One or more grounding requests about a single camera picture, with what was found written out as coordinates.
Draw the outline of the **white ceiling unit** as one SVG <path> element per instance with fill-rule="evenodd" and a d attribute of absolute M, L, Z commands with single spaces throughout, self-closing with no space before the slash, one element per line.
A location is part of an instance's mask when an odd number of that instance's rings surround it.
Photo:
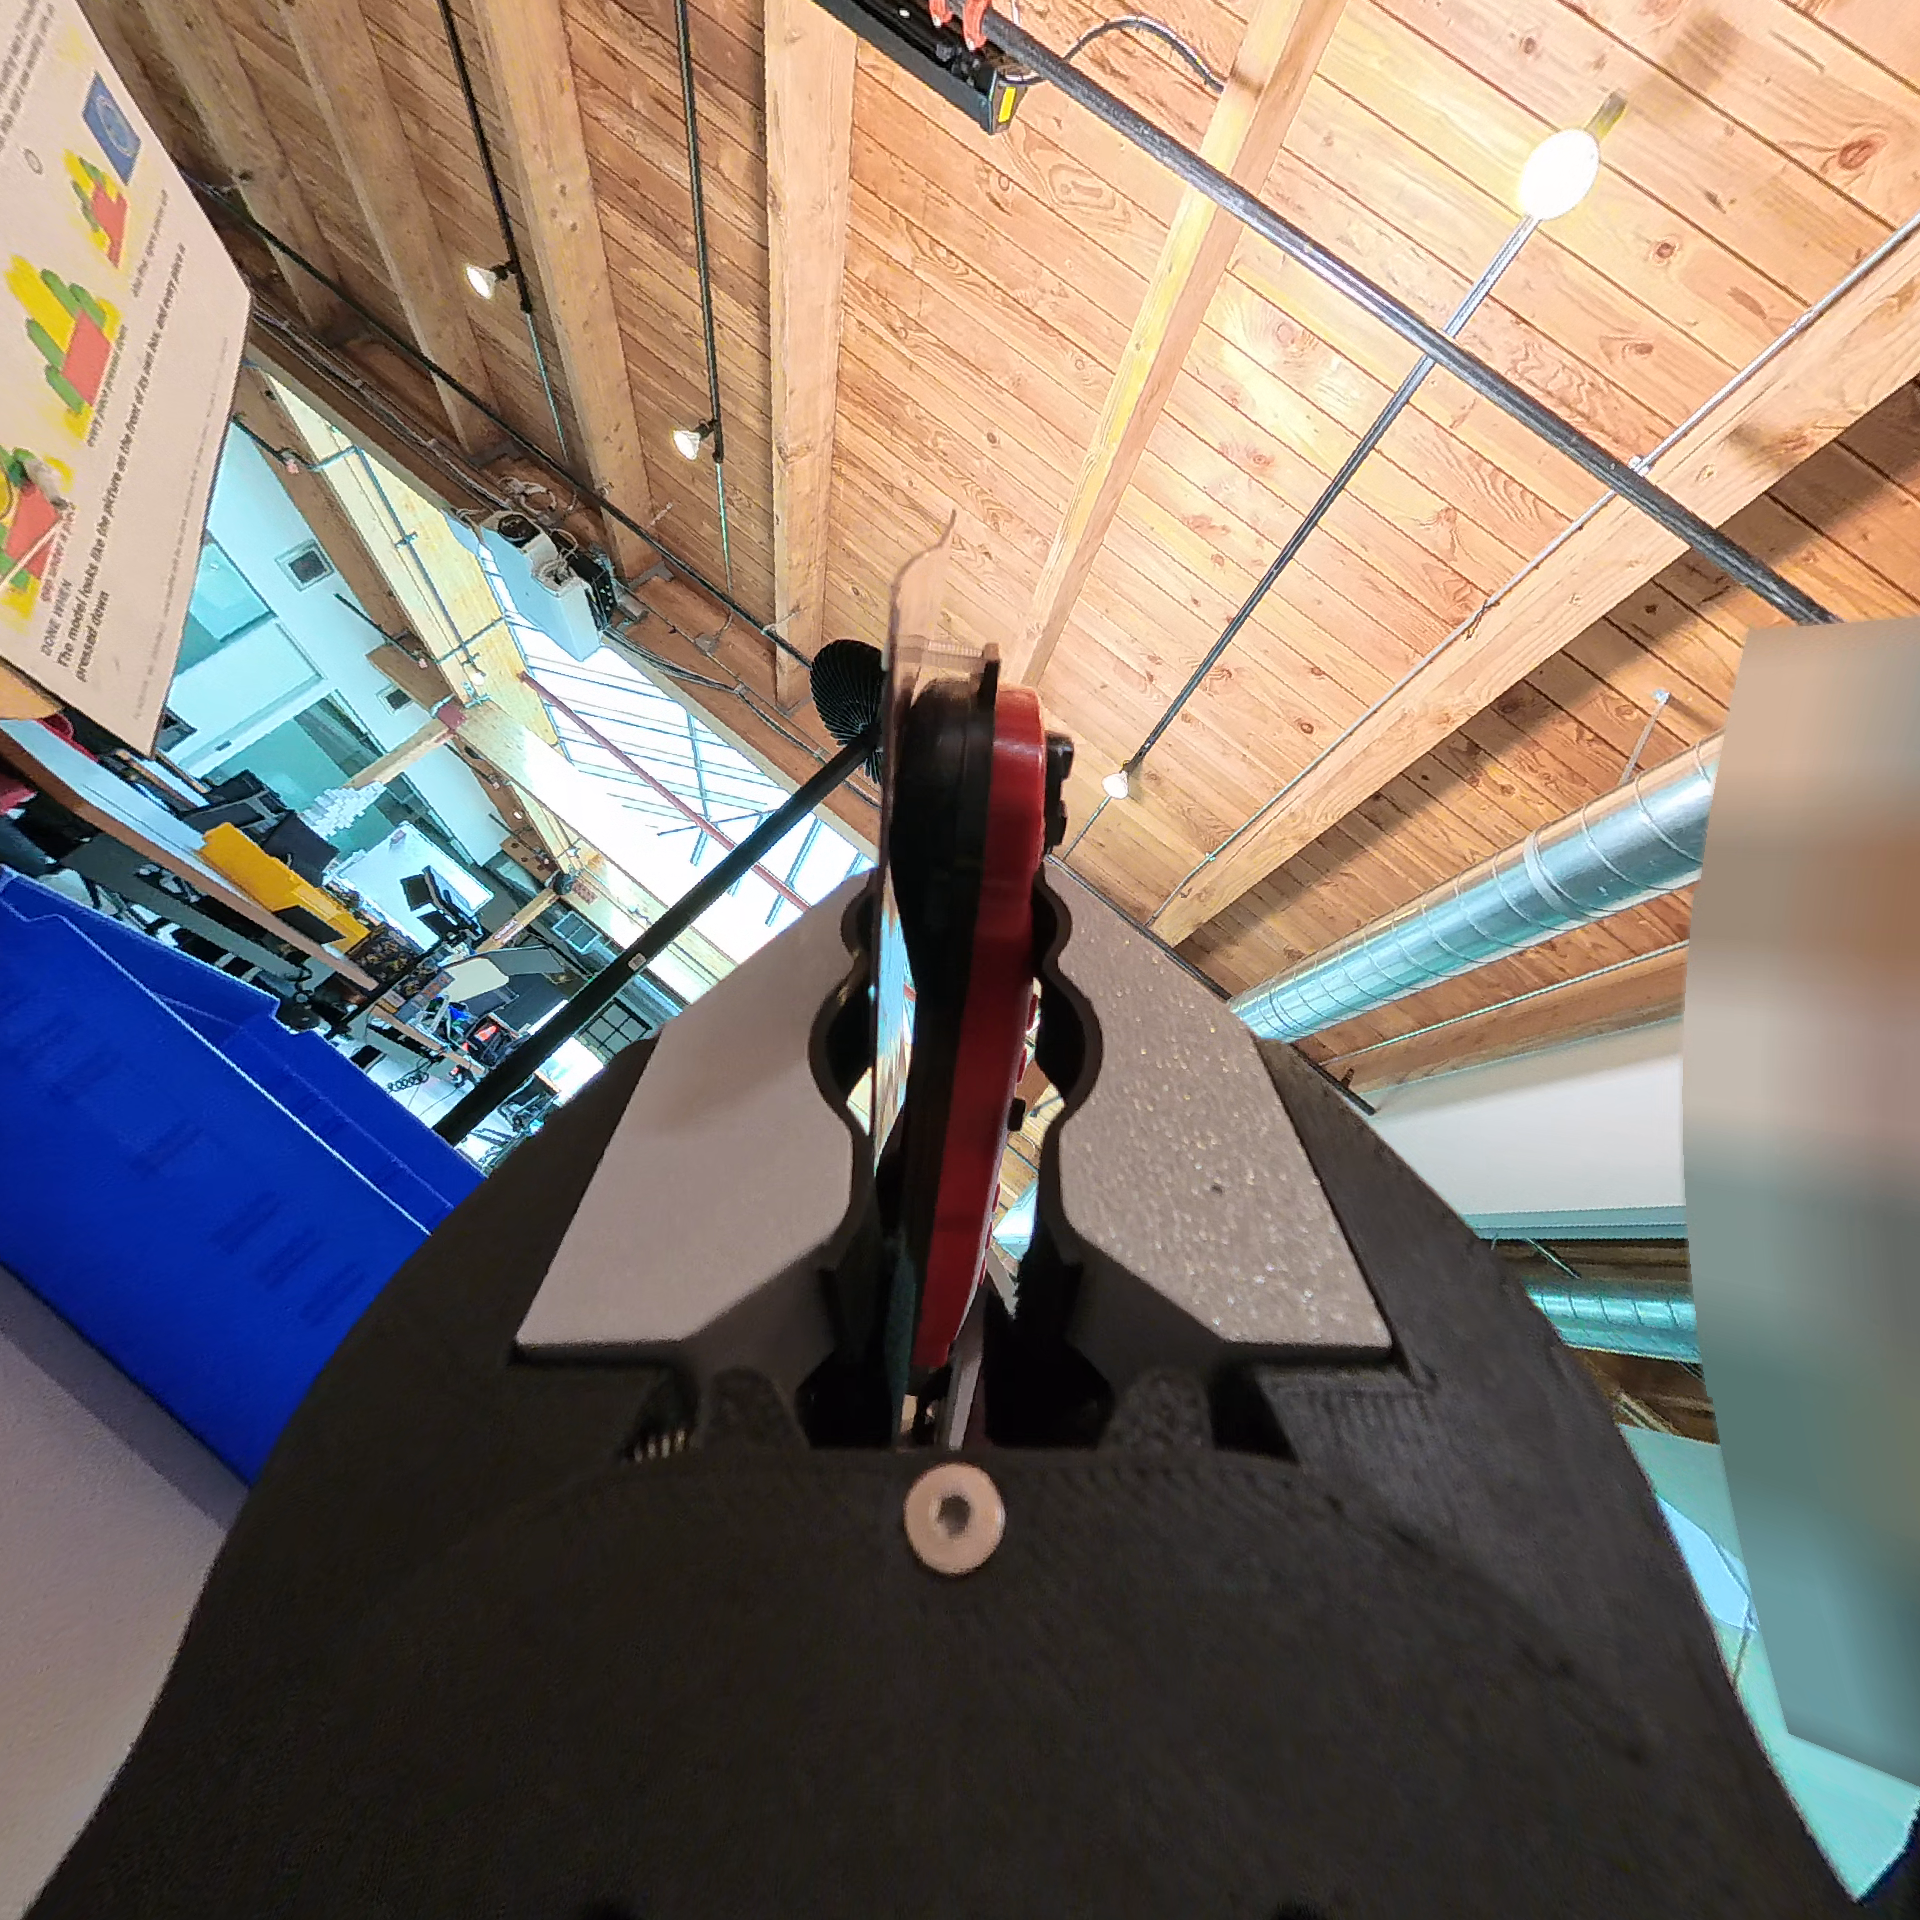
<path fill-rule="evenodd" d="M 474 537 L 517 613 L 572 661 L 588 662 L 606 648 L 618 583 L 598 558 L 522 511 L 482 516 Z"/>

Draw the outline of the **black ceiling pipe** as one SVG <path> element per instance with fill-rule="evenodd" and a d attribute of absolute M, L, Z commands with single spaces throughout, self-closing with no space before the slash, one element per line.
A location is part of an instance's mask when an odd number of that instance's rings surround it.
<path fill-rule="evenodd" d="M 1643 470 L 1621 461 L 1570 421 L 1557 416 L 1509 376 L 1485 365 L 1475 351 L 1427 321 L 1410 306 L 1366 278 L 1338 253 L 1320 245 L 1305 228 L 1282 217 L 1276 208 L 1262 202 L 1252 190 L 1232 180 L 1197 150 L 1190 150 L 1178 137 L 1142 116 L 1136 106 L 1112 94 L 1089 73 L 1078 71 L 1072 60 L 1048 47 L 1028 30 L 995 7 L 985 12 L 982 28 L 992 44 L 1010 52 L 1019 64 L 1037 71 L 1048 84 L 1054 84 L 1070 101 L 1084 105 L 1107 128 L 1122 135 L 1141 153 L 1156 159 L 1209 202 L 1230 213 L 1251 232 L 1262 234 L 1262 240 L 1267 240 L 1273 249 L 1301 262 L 1313 276 L 1356 301 L 1363 312 L 1390 327 L 1405 345 L 1414 348 L 1437 368 L 1452 373 L 1452 376 L 1465 383 L 1472 392 L 1493 401 L 1502 413 L 1523 422 L 1524 429 L 1600 482 L 1608 493 L 1625 500 L 1635 511 L 1681 538 L 1686 549 L 1721 568 L 1730 581 L 1787 615 L 1789 622 L 1836 622 L 1836 613 L 1819 606 L 1809 591 L 1801 591 L 1771 565 L 1763 562 L 1758 554 L 1739 545 L 1739 542 L 1712 527 L 1705 519 L 1697 516 L 1681 500 L 1662 490 Z"/>

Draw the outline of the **round glowing ceiling lamp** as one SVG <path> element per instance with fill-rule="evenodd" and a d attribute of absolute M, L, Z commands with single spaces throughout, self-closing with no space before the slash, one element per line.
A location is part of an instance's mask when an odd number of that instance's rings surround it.
<path fill-rule="evenodd" d="M 1521 214 L 1531 224 L 1564 218 L 1593 192 L 1598 175 L 1600 135 L 1593 128 L 1554 129 L 1521 168 Z"/>

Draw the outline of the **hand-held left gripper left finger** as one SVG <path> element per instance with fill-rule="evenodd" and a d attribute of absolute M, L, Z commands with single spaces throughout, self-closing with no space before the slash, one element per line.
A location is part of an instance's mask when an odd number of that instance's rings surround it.
<path fill-rule="evenodd" d="M 669 1018 L 533 1305 L 533 1359 L 641 1359 L 694 1384 L 797 1388 L 833 1352 L 826 1272 L 853 1233 L 861 1141 L 826 1064 L 857 980 L 843 879 Z"/>

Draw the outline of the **black pole with finned disc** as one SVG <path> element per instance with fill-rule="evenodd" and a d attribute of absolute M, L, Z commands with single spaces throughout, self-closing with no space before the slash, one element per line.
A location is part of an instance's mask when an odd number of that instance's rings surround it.
<path fill-rule="evenodd" d="M 466 1141 L 482 1120 L 514 1097 L 544 1062 L 582 1026 L 596 1018 L 628 982 L 652 967 L 694 921 L 722 897 L 753 865 L 761 863 L 819 805 L 822 805 L 854 769 L 881 753 L 881 708 L 884 692 L 884 656 L 864 640 L 833 640 L 808 669 L 811 702 L 838 743 L 809 778 L 779 806 L 760 821 L 744 841 L 731 846 L 673 905 L 664 910 L 641 937 L 593 973 L 555 1014 L 536 1033 L 517 1041 L 501 1062 L 435 1122 L 435 1134 L 448 1145 Z"/>

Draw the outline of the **red black packaged tool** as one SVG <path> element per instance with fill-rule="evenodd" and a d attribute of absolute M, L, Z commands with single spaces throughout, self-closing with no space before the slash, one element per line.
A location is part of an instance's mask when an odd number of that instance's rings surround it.
<path fill-rule="evenodd" d="M 944 634 L 956 516 L 892 586 L 870 922 L 881 1378 L 905 1420 L 964 1325 L 1037 1018 L 1035 886 L 1072 741 L 990 642 Z"/>

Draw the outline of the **yellow plastic bin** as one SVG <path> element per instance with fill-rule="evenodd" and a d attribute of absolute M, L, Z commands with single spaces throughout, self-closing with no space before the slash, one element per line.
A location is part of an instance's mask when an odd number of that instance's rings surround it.
<path fill-rule="evenodd" d="M 348 951 L 371 933 L 371 926 L 357 918 L 341 897 L 305 879 L 232 822 L 213 825 L 200 854 L 241 894 L 315 943 Z"/>

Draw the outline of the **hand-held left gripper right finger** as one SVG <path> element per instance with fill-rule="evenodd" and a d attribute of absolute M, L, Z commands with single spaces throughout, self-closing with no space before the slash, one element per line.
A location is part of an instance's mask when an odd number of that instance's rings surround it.
<path fill-rule="evenodd" d="M 1067 871 L 1048 871 L 1035 1264 L 1108 1388 L 1384 1359 L 1393 1335 L 1248 1026 Z"/>

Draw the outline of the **blue plastic bin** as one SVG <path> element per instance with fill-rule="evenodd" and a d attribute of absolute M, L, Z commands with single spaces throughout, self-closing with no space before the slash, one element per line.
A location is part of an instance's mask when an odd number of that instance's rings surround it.
<path fill-rule="evenodd" d="M 2 1258 L 252 1480 L 482 1173 L 276 998 L 10 873 Z"/>

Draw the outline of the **white instruction sheet board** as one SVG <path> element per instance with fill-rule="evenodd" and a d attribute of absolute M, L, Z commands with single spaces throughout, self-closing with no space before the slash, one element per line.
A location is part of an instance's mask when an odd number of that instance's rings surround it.
<path fill-rule="evenodd" d="M 80 5 L 2 5 L 2 652 L 148 749 L 250 290 Z"/>

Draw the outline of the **silver ventilation duct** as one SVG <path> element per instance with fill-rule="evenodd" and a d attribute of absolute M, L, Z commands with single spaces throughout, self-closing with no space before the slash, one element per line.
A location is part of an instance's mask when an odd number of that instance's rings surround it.
<path fill-rule="evenodd" d="M 1528 1295 L 1573 1348 L 1701 1364 L 1697 1305 L 1685 1292 L 1528 1281 Z"/>
<path fill-rule="evenodd" d="M 1618 784 L 1299 967 L 1236 993 L 1267 1039 L 1304 1039 L 1689 886 L 1724 735 Z"/>

